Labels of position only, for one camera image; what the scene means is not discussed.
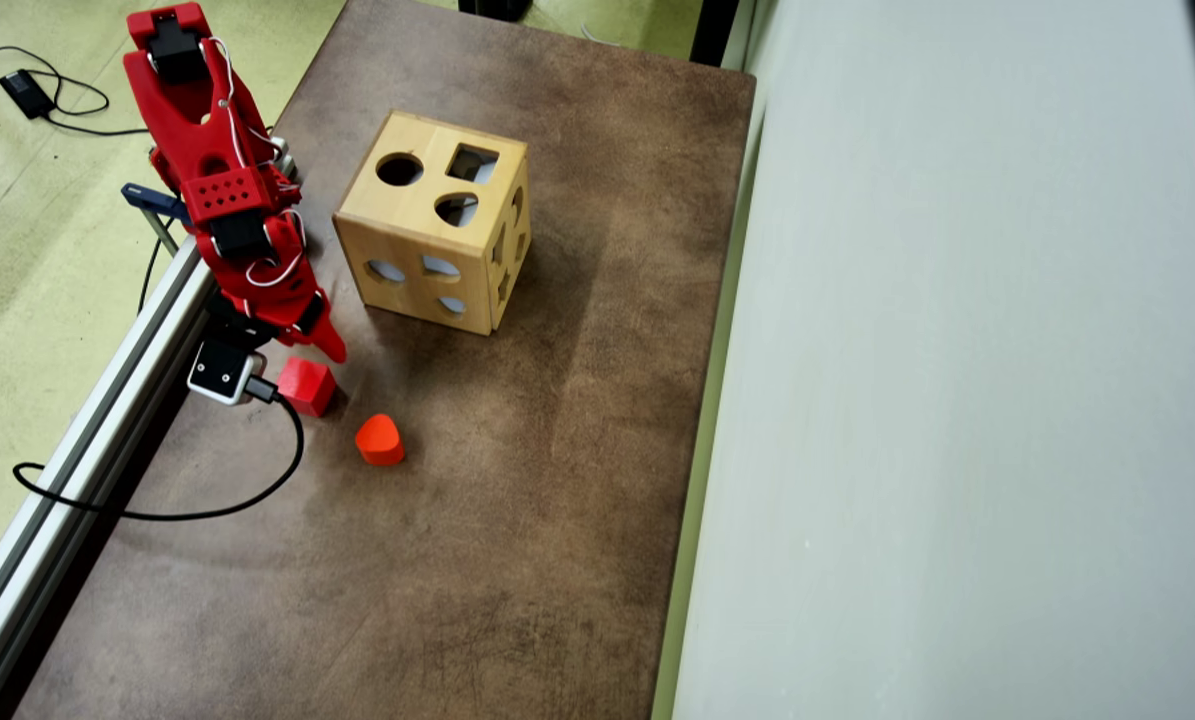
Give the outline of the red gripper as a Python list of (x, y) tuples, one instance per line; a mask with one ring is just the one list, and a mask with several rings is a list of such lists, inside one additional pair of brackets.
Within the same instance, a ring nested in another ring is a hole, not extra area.
[(259, 260), (237, 264), (207, 245), (206, 263), (217, 283), (207, 310), (232, 340), (246, 347), (268, 341), (312, 345), (332, 363), (345, 363), (345, 341), (329, 318), (327, 295), (304, 252), (296, 251), (282, 266)]

